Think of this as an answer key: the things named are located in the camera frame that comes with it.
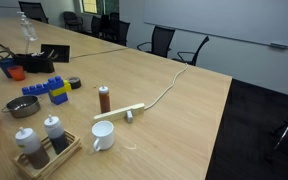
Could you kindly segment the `yellow rectangular building block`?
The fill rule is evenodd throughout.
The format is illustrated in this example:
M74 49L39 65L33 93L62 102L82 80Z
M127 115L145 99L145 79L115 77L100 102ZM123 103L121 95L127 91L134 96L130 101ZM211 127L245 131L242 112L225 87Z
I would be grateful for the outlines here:
M59 96L59 95L61 95L63 93L66 93L66 92L72 90L71 84L68 82L68 80L63 80L63 84L64 84L63 87L55 89L55 90L50 90L49 93L52 96Z

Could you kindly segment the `lower blue building block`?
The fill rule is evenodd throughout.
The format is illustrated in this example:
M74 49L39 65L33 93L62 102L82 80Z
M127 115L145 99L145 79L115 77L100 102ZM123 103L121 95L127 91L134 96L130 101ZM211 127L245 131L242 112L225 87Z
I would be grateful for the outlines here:
M66 93L60 94L58 96L53 96L49 93L50 101L55 105L60 105L68 100L68 96Z

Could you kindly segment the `blue square building block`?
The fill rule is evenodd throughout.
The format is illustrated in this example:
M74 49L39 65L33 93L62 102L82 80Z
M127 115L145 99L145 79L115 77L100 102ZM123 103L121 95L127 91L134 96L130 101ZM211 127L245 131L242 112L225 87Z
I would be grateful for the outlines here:
M60 76L48 79L48 87L50 90L56 90L64 86L63 80Z

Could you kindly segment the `long blue building block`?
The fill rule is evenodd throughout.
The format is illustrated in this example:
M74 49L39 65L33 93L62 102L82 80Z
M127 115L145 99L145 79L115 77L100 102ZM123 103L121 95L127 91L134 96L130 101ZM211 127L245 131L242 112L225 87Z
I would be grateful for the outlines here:
M47 84L36 84L36 85L22 88L23 95L41 95L47 92L48 92Z

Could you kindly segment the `red sauce squeeze bottle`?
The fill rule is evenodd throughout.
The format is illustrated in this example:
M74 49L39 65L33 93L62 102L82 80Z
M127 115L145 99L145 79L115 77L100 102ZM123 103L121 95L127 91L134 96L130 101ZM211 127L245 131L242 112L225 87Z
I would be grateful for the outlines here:
M109 88L107 86L101 86L98 90L99 100L100 100L100 108L102 113L106 113L110 111L110 96L109 96Z

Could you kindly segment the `white ceramic mug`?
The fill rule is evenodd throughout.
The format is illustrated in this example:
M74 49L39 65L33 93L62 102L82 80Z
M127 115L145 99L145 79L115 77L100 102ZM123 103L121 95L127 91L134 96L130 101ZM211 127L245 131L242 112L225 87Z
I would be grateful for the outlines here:
M93 150L98 152L107 150L114 143L114 125L110 121L99 121L92 127L92 134L95 138Z

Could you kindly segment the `black tape roll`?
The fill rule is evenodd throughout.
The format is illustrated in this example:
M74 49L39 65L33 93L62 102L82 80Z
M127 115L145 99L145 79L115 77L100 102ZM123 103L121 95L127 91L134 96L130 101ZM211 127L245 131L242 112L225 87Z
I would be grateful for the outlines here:
M67 81L71 85L72 89L78 89L81 87L81 80L79 77L68 77Z

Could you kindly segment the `black chair group back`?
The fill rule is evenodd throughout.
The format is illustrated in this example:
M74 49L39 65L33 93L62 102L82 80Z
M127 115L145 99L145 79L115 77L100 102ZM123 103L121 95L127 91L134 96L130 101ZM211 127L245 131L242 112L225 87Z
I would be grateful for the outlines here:
M122 46L127 45L127 34L130 24L121 21L118 13L92 17L91 35Z

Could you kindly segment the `brown sauce bottle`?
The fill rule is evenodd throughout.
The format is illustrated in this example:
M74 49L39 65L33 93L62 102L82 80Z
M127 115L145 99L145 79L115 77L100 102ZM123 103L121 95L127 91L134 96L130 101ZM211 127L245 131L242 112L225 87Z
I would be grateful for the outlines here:
M44 121L44 128L56 154L60 154L69 146L62 123L57 116L49 115Z
M32 128L20 127L15 134L15 140L34 169L41 169L49 163L50 157Z

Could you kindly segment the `black chair by window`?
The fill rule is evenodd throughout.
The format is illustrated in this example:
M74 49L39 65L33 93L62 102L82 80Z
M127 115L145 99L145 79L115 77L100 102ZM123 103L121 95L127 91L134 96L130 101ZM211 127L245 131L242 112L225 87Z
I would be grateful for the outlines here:
M83 30L83 19L75 12L65 11L63 13L64 26L66 29L81 32Z

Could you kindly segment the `black utensil bin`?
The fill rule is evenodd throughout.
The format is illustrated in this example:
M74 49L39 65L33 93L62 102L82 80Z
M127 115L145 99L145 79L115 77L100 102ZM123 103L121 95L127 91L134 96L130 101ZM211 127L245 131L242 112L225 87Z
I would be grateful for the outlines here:
M55 71L53 61L46 57L17 54L14 63L28 73L52 73Z

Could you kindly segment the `left brown sauce bottle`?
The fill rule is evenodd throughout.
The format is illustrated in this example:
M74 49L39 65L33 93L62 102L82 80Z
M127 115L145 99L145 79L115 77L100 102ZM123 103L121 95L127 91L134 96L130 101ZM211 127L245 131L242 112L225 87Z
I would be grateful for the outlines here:
M15 134L15 140L34 169L41 169L49 163L50 157L32 128L20 127Z

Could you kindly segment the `orange plastic cup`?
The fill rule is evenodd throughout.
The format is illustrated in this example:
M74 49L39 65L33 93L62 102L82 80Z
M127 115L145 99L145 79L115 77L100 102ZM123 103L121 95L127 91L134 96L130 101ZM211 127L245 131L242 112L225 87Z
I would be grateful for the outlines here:
M10 66L7 68L7 71L15 81L21 81L25 79L23 67L20 65Z

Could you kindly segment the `black office chair far left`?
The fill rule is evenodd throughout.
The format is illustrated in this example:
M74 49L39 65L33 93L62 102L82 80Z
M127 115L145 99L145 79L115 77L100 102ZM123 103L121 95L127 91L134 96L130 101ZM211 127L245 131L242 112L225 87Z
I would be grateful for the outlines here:
M48 24L48 18L43 10L42 4L37 2L19 1L21 11L30 19Z

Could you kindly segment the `wall whiteboard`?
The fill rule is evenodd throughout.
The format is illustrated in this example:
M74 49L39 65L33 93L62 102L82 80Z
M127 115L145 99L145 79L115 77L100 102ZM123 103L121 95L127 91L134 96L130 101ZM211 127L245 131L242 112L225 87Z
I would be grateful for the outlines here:
M144 21L288 49L288 0L144 0Z

